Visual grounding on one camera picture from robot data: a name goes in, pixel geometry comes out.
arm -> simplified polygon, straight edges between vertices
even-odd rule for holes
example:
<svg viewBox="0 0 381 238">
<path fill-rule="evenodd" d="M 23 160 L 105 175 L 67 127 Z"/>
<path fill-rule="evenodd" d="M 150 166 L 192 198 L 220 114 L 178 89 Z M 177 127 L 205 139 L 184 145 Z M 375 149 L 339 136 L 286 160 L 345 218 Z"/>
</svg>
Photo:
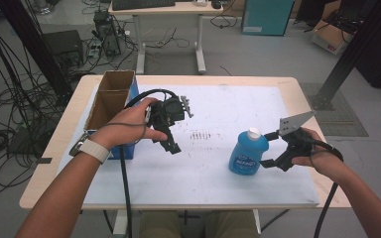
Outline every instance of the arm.
<svg viewBox="0 0 381 238">
<path fill-rule="evenodd" d="M 146 98 L 136 107 L 121 111 L 110 122 L 144 123 L 145 110 L 154 101 L 157 99 Z M 137 141 L 143 130 L 144 126 L 112 125 L 99 129 L 89 139 L 110 150 L 115 145 Z M 167 136 L 147 128 L 143 138 L 163 141 Z M 17 237 L 69 237 L 99 167 L 100 162 L 86 153 L 75 156 L 40 197 Z"/>
<path fill-rule="evenodd" d="M 305 129 L 316 140 L 320 140 L 318 133 Z M 369 238 L 381 237 L 381 200 L 368 185 L 346 164 L 336 156 L 327 153 L 321 147 L 315 147 L 312 161 L 317 171 L 332 179 L 344 191 L 352 209 L 363 226 Z M 312 166 L 307 157 L 297 157 L 292 160 L 294 165 Z"/>
</svg>

desk leg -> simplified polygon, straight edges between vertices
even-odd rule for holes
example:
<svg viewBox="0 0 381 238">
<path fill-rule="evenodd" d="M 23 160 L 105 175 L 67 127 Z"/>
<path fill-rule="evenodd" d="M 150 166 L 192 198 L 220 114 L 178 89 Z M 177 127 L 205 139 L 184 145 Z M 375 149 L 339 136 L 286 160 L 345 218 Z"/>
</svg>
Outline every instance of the desk leg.
<svg viewBox="0 0 381 238">
<path fill-rule="evenodd" d="M 113 237 L 124 238 L 126 237 L 126 230 L 128 229 L 128 215 L 126 210 L 118 210 L 116 215 L 116 222 L 113 228 Z"/>
<path fill-rule="evenodd" d="M 261 234 L 261 222 L 259 221 L 259 211 L 258 209 L 253 209 L 253 215 L 255 216 L 256 229 L 258 234 Z"/>
<path fill-rule="evenodd" d="M 144 74 L 144 64 L 145 64 L 145 44 L 142 43 L 141 38 L 141 23 L 138 15 L 132 16 L 134 19 L 135 32 L 137 36 L 137 45 L 138 45 L 138 59 L 137 59 L 137 67 L 136 74 Z"/>
<path fill-rule="evenodd" d="M 195 42 L 196 47 L 196 61 L 197 61 L 197 70 L 200 74 L 206 73 L 205 60 L 203 59 L 202 52 L 202 15 L 197 16 L 197 42 Z"/>
</svg>

bottle cap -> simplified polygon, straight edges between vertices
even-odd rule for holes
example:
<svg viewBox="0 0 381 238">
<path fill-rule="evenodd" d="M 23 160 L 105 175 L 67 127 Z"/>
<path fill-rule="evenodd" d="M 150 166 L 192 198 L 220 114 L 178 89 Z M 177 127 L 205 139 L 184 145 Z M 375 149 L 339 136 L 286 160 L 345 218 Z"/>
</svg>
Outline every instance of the bottle cap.
<svg viewBox="0 0 381 238">
<path fill-rule="evenodd" d="M 257 141 L 261 137 L 261 131 L 256 127 L 250 127 L 247 131 L 247 137 L 251 141 Z"/>
</svg>

white wristband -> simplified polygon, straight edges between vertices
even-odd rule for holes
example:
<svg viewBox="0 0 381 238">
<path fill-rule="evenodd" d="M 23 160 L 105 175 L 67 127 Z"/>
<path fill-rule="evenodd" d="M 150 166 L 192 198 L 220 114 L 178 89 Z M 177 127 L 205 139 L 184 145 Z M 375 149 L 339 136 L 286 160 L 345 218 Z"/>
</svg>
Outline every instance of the white wristband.
<svg viewBox="0 0 381 238">
<path fill-rule="evenodd" d="M 110 154 L 110 151 L 106 148 L 88 139 L 83 142 L 79 150 L 93 156 L 102 164 L 107 160 Z"/>
</svg>

blue bottle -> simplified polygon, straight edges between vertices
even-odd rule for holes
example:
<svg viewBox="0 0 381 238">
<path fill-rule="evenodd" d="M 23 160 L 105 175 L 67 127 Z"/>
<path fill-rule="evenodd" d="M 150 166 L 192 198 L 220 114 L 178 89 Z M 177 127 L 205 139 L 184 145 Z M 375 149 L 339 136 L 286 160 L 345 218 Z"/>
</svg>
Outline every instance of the blue bottle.
<svg viewBox="0 0 381 238">
<path fill-rule="evenodd" d="M 254 175 L 259 169 L 262 154 L 268 149 L 267 139 L 257 128 L 251 127 L 248 131 L 240 133 L 228 167 L 239 175 Z"/>
</svg>

